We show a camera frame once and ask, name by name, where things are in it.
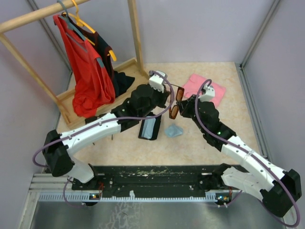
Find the sunglasses lens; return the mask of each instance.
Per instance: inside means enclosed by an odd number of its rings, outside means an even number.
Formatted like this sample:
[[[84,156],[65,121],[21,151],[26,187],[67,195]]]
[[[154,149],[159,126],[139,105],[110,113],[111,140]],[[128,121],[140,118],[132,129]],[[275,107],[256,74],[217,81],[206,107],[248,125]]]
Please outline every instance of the sunglasses lens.
[[[179,87],[176,95],[176,100],[181,101],[184,94],[184,88]]]
[[[179,112],[178,106],[175,105],[170,111],[170,119],[175,119],[177,117],[177,114]]]

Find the wooden frame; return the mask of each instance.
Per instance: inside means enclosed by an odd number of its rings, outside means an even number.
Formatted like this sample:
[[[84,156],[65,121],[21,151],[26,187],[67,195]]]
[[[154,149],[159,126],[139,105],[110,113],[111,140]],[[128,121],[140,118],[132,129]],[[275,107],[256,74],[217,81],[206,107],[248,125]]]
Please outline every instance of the wooden frame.
[[[75,0],[79,5],[89,0]],[[142,49],[141,49],[141,39],[139,22],[136,8],[136,0],[127,0],[129,15],[132,25],[133,41],[136,52],[136,59],[132,58],[127,60],[114,69],[118,72],[125,71],[127,75],[135,77],[135,81],[128,91],[116,98],[113,104],[105,104],[97,109],[96,115],[105,113],[112,108],[116,107],[122,103],[127,97],[130,96],[131,91],[133,91],[138,85],[148,82],[148,74],[144,70],[142,62]],[[74,6],[71,0],[63,0],[63,4],[66,8],[71,8]],[[78,117],[72,107],[72,99],[74,98],[75,90],[70,89],[61,93],[60,95],[55,95],[53,91],[48,87],[48,85],[41,79],[41,77],[35,72],[34,68],[26,61],[22,54],[17,50],[17,48],[10,42],[10,40],[5,36],[5,32],[16,29],[20,26],[26,25],[28,23],[40,20],[47,16],[53,15],[62,11],[63,8],[59,3],[47,6],[45,8],[35,10],[33,12],[24,14],[22,16],[16,17],[14,19],[8,20],[0,24],[0,42],[11,52],[11,54],[18,60],[18,62],[31,74],[34,80],[42,87],[42,89],[47,93],[47,95],[56,103],[58,106],[63,119],[65,120],[68,128],[76,128],[82,124],[85,124],[84,117]]]

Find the clothes hanger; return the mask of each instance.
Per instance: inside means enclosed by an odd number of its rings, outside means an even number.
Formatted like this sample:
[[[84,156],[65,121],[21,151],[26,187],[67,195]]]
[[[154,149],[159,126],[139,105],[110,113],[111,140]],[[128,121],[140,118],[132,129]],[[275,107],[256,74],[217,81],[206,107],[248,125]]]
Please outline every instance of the clothes hanger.
[[[57,0],[57,2],[63,7],[63,9],[65,10],[65,12],[66,12],[66,14],[68,15],[68,11],[67,11],[67,8],[65,7],[65,5],[62,3],[62,1],[60,1],[60,0]],[[67,26],[68,26],[68,29],[70,29],[70,30],[73,30],[73,31],[75,31],[78,35],[79,35],[79,37],[83,40],[83,41],[85,41],[87,38],[69,21],[69,19],[68,18],[66,18],[66,17],[63,17],[63,16],[59,16],[59,18],[61,18],[61,19],[63,19],[66,23],[67,23]],[[66,33],[69,37],[70,37],[70,39],[72,39],[76,44],[78,44],[82,49],[84,49],[85,50],[85,48],[84,47],[82,47],[76,40],[74,40],[68,33]],[[101,59],[101,57],[98,57],[97,59],[97,62],[98,62],[98,64],[100,65],[100,67],[101,68],[103,68],[104,67],[104,63],[102,62],[102,59]]]
[[[75,0],[71,0],[71,1],[73,2],[73,4],[74,4],[75,7],[76,7],[76,12],[75,12],[76,15],[73,15],[73,14],[71,14],[71,13],[68,13],[67,10],[65,10],[65,12],[64,12],[63,14],[64,14],[64,15],[71,16],[72,18],[74,18],[74,19],[76,20],[76,24],[77,24],[78,26],[85,26],[85,27],[87,27],[92,33],[95,33],[95,30],[94,30],[90,25],[88,25],[87,23],[85,23],[85,22],[80,18],[79,14],[78,14],[79,8],[78,8],[78,5],[77,5],[77,3],[75,2]],[[90,39],[87,38],[87,40],[88,40],[92,45],[95,45]],[[110,50],[110,51],[109,51],[109,53],[107,54],[107,56],[109,56],[109,55],[112,57],[113,61],[116,61],[116,60],[117,60],[117,59],[116,59],[116,56],[115,56],[115,54],[114,54],[114,52],[113,52],[113,50]]]

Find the folded pink towel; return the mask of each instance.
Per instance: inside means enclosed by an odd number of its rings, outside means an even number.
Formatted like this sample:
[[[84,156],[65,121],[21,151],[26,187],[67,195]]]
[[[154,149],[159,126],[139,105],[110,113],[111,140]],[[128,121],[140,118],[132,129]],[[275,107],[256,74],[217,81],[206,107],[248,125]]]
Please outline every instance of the folded pink towel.
[[[183,86],[184,88],[184,96],[189,98],[192,94],[197,94],[200,86],[204,83],[206,78],[192,74],[186,84]],[[211,100],[214,103],[215,107],[218,107],[225,93],[225,87],[222,87],[214,82],[212,82],[212,86],[215,89],[215,97]]]

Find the red shirt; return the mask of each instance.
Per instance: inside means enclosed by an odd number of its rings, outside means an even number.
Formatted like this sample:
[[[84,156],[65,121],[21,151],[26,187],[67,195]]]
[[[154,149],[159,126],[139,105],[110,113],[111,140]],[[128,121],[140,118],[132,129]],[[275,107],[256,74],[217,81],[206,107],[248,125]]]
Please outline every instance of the red shirt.
[[[95,116],[98,107],[111,104],[115,99],[115,91],[106,68],[100,67],[97,58],[101,56],[96,52],[88,40],[83,41],[67,23],[53,16],[58,26],[65,49],[74,72],[76,86],[72,102],[74,112],[78,116]]]

